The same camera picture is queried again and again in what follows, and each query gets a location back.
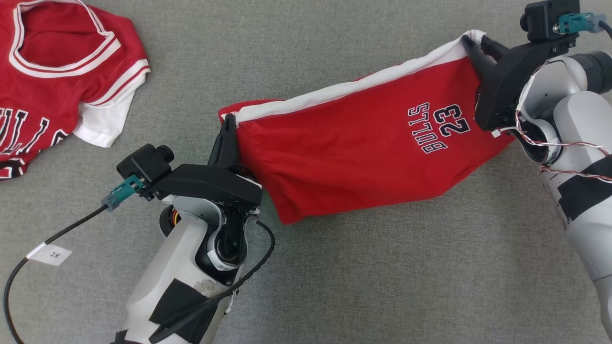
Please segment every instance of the cable label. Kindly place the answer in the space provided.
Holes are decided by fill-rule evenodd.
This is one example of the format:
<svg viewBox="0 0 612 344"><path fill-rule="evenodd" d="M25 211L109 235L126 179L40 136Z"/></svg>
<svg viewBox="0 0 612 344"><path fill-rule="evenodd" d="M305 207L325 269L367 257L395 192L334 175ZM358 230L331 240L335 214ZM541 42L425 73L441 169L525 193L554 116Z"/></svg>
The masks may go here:
<svg viewBox="0 0 612 344"><path fill-rule="evenodd" d="M39 246L37 250L32 251L28 258L53 266L59 266L72 254L72 251L51 244L44 247Z"/></svg>

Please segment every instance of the jersey sleeve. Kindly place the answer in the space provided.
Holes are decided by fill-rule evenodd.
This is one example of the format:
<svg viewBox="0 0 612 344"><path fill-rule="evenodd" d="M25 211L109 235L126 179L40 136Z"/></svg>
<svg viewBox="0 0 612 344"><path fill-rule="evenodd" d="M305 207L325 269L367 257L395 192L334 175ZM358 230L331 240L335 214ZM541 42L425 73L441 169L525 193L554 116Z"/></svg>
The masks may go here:
<svg viewBox="0 0 612 344"><path fill-rule="evenodd" d="M133 23L90 7L107 31L121 44L112 56L88 75L79 106L79 123L73 133L83 141L110 147L123 131L136 89L150 72L146 53Z"/></svg>

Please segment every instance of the teal connector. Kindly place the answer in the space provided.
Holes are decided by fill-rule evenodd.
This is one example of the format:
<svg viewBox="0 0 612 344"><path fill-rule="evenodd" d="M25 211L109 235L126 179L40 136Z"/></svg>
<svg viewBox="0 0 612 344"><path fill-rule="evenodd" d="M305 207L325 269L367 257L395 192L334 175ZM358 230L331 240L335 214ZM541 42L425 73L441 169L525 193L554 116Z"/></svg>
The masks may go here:
<svg viewBox="0 0 612 344"><path fill-rule="evenodd" d="M593 13L565 14L559 18L559 23L553 26L553 31L558 34L577 34L582 31L600 32L603 28L599 22L606 21L603 14L594 15Z"/></svg>
<svg viewBox="0 0 612 344"><path fill-rule="evenodd" d="M121 202L125 201L137 191L144 188L144 179L138 179L135 175L126 178L123 183L117 185L111 193L102 200L102 205L107 205L109 212L117 209Z"/></svg>

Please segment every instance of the white sleeve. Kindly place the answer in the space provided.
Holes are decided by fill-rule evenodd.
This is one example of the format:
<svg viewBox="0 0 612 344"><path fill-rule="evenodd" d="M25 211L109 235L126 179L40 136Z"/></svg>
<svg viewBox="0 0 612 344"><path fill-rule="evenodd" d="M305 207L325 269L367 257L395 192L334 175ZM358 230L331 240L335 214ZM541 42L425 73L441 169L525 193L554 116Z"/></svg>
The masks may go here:
<svg viewBox="0 0 612 344"><path fill-rule="evenodd" d="M130 110L130 104L136 89L144 83L145 75L150 70L140 69L137 75L132 72L131 78L125 79L125 75L117 80L116 84L109 90L112 94L106 99L92 103L79 104L79 123L73 134L81 140L100 147L110 147L115 139L123 131L125 118Z"/></svg>

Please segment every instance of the red fabric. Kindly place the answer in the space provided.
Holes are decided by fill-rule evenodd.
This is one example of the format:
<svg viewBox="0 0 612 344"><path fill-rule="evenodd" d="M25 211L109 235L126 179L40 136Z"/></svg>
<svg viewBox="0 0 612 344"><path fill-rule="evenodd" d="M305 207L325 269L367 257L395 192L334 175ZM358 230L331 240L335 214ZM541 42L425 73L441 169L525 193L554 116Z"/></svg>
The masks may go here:
<svg viewBox="0 0 612 344"><path fill-rule="evenodd" d="M474 122L478 85L463 58L304 110L240 122L241 159L283 223L440 196L512 140L493 138ZM231 105L219 115L267 101Z"/></svg>
<svg viewBox="0 0 612 344"><path fill-rule="evenodd" d="M137 61L146 59L130 20L89 7L106 31L121 44L92 70L75 76L40 77L24 73L9 60L21 32L13 19L21 1L0 1L0 179L26 172L28 163L73 132L79 106L103 97ZM20 13L25 28L19 54L35 67L61 67L79 62L105 41L85 7L75 3L40 2Z"/></svg>

